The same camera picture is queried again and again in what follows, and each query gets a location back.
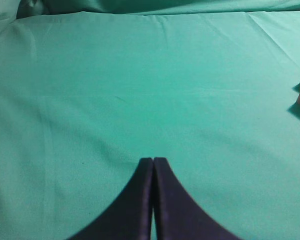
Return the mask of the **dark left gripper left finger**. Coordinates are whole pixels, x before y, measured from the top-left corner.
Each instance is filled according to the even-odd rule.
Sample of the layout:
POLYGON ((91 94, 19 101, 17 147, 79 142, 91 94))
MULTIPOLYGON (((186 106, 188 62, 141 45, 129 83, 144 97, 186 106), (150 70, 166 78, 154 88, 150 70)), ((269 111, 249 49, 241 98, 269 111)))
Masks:
POLYGON ((140 159, 132 177, 107 209, 70 240, 149 240, 152 229, 153 160, 140 159))

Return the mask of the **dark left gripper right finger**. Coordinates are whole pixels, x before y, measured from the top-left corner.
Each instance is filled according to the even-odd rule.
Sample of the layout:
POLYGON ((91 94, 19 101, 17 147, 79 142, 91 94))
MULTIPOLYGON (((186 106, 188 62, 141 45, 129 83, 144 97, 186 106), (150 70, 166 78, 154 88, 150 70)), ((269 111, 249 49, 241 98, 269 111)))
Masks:
POLYGON ((153 208, 158 240, 238 240, 181 185, 164 157, 153 160, 153 208))

